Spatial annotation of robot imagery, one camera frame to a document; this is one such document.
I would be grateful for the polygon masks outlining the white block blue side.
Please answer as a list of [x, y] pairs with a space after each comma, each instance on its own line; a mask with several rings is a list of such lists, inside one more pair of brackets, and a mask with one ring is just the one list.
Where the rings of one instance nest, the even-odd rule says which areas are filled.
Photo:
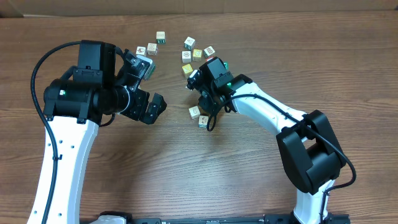
[[208, 125], [208, 120], [209, 120], [208, 116], [200, 115], [199, 119], [198, 119], [198, 127], [199, 128], [206, 128], [207, 125]]

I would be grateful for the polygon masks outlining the white block snail picture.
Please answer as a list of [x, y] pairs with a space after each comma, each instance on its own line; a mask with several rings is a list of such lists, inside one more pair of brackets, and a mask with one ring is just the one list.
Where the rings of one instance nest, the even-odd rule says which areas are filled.
[[198, 106], [194, 106], [188, 109], [191, 119], [197, 119], [200, 117], [201, 112]]

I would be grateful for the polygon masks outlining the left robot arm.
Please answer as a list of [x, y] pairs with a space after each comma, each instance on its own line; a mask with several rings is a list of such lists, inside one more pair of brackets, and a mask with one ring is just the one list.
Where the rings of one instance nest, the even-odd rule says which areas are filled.
[[140, 89], [152, 59], [106, 42], [81, 40], [78, 63], [44, 91], [35, 106], [45, 127], [44, 159], [29, 223], [78, 223], [88, 157], [102, 117], [121, 114], [155, 123], [166, 109], [159, 94]]

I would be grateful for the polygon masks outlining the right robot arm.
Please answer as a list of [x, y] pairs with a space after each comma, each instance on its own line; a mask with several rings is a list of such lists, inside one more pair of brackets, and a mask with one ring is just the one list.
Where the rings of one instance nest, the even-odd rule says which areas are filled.
[[271, 97], [249, 77], [233, 76], [215, 57], [187, 77], [187, 88], [201, 96], [199, 106], [210, 117], [212, 131], [221, 110], [250, 117], [273, 134], [284, 171], [297, 189], [290, 215], [267, 215], [265, 223], [349, 223], [346, 215], [327, 210], [329, 194], [348, 159], [328, 118], [318, 110], [295, 110]]

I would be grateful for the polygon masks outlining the white block yellow sides bird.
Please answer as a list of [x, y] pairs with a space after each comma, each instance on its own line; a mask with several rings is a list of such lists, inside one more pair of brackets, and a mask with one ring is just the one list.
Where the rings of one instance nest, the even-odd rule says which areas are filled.
[[136, 55], [141, 55], [141, 56], [145, 57], [147, 55], [146, 48], [138, 46], [137, 49], [136, 49]]

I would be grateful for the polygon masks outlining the white block beside bird block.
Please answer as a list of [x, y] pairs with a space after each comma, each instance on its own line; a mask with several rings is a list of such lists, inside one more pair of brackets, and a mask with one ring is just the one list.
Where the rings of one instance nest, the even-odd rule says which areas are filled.
[[154, 43], [148, 43], [147, 45], [147, 54], [148, 55], [157, 55], [158, 53], [158, 46]]

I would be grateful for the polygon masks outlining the yellow top block lower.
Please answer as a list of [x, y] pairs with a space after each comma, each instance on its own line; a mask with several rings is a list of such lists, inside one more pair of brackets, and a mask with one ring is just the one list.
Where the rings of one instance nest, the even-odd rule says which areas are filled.
[[188, 63], [188, 64], [186, 64], [186, 65], [184, 65], [184, 66], [182, 67], [182, 72], [183, 72], [184, 77], [185, 77], [185, 78], [188, 78], [188, 77], [192, 74], [193, 68], [192, 68], [192, 66]]

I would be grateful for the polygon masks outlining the white block green 21 side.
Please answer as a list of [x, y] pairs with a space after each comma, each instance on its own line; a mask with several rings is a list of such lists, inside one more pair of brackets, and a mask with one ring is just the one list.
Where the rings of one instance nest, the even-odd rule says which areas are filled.
[[165, 44], [165, 32], [164, 31], [156, 32], [156, 41], [158, 44]]

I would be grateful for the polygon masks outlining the yellow top block upper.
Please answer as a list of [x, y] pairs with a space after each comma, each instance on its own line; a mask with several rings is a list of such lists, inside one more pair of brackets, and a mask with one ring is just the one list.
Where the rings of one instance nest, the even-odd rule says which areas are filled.
[[202, 59], [203, 51], [200, 49], [194, 49], [192, 52], [192, 60], [194, 62], [200, 62]]

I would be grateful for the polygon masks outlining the white block dark green side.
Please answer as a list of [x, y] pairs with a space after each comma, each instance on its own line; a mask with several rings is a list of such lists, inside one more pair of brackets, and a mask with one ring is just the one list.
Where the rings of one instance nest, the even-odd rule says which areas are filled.
[[215, 50], [212, 46], [209, 46], [203, 50], [203, 54], [204, 54], [205, 58], [214, 57]]

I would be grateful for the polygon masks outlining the white block brown drawing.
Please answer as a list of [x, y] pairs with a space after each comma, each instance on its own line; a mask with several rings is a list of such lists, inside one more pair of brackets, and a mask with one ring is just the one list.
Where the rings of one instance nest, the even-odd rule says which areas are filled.
[[182, 62], [190, 63], [192, 61], [191, 51], [182, 51]]

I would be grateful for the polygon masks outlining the white block teal side top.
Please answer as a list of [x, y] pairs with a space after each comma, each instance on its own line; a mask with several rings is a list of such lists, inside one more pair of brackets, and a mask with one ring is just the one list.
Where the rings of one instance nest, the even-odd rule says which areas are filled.
[[184, 48], [188, 50], [193, 50], [196, 40], [192, 37], [187, 37], [184, 41]]

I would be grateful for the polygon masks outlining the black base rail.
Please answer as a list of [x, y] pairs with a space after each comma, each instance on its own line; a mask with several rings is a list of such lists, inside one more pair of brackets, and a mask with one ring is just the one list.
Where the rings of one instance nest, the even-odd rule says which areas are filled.
[[105, 211], [95, 220], [80, 220], [80, 223], [127, 223], [127, 224], [294, 224], [300, 223], [294, 214], [272, 214], [261, 217], [233, 218], [183, 218], [162, 220], [160, 218], [133, 218], [131, 213]]

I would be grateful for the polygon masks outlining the cardboard wall panel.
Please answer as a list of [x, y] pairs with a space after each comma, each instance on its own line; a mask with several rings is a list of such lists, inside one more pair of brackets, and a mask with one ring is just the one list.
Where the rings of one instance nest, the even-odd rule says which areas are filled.
[[397, 0], [1, 0], [1, 17], [384, 11]]

